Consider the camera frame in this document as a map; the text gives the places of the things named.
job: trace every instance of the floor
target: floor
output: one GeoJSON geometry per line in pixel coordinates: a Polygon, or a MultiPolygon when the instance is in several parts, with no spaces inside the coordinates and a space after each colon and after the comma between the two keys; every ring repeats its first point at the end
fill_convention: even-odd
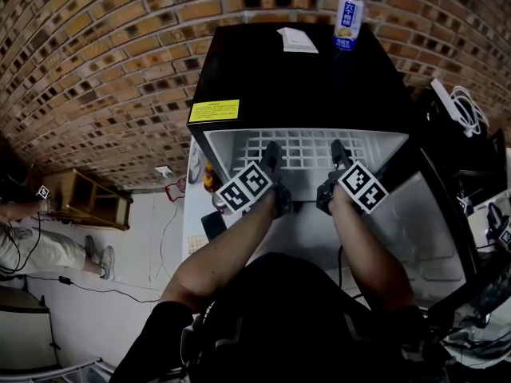
{"type": "MultiPolygon", "coordinates": [[[[97,243],[111,245],[115,250],[115,282],[70,269],[64,269],[60,274],[89,289],[117,289],[141,301],[157,300],[169,280],[163,268],[158,272],[162,231],[176,208],[176,215],[164,234],[162,254],[169,274],[181,262],[183,203],[180,199],[172,205],[164,193],[134,195],[133,201],[131,228],[124,232],[42,223],[42,228],[58,231],[79,243],[91,234],[97,243]]],[[[44,272],[34,276],[57,278],[60,274],[44,272]]],[[[100,294],[39,279],[29,280],[29,291],[36,298],[45,296],[52,314],[54,339],[61,347],[58,356],[63,366],[94,357],[118,365],[156,305],[138,303],[121,294],[100,294]]]]}

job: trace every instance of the yellow warning label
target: yellow warning label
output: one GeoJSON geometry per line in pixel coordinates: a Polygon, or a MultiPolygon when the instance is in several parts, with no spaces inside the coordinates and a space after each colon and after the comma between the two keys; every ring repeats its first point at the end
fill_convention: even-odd
{"type": "Polygon", "coordinates": [[[193,104],[190,122],[202,122],[205,120],[236,119],[240,100],[200,102],[193,104]]]}

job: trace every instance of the sneaker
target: sneaker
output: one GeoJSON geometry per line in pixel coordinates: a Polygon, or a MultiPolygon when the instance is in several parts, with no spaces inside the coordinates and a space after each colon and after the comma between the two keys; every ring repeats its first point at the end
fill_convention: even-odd
{"type": "Polygon", "coordinates": [[[85,237],[85,253],[87,254],[87,257],[96,264],[99,264],[101,262],[101,256],[103,255],[103,251],[96,245],[94,242],[94,239],[87,235],[85,237]]]}
{"type": "Polygon", "coordinates": [[[103,251],[103,258],[101,259],[100,265],[101,268],[105,270],[105,274],[102,278],[107,281],[113,281],[115,278],[115,274],[113,272],[113,267],[115,266],[115,253],[111,246],[107,246],[103,251]]]}

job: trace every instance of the white shorts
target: white shorts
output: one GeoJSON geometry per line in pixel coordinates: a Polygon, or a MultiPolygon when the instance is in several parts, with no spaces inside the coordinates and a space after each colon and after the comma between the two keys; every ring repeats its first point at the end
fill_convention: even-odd
{"type": "MultiPolygon", "coordinates": [[[[21,255],[21,267],[30,251],[38,241],[37,228],[15,227],[12,236],[18,245],[21,255]]],[[[18,249],[12,240],[0,228],[0,265],[15,269],[18,265],[18,249]]],[[[41,238],[34,252],[30,255],[25,267],[16,274],[31,274],[43,270],[56,270],[58,267],[70,267],[82,270],[85,265],[85,248],[72,239],[51,231],[41,230],[41,238]]]]}

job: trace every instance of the wooden shelf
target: wooden shelf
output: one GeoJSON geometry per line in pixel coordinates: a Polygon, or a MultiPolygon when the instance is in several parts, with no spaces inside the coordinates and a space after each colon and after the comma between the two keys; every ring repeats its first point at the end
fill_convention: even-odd
{"type": "Polygon", "coordinates": [[[86,226],[129,228],[129,205],[133,201],[101,186],[78,170],[46,176],[43,184],[57,204],[53,217],[86,226]]]}

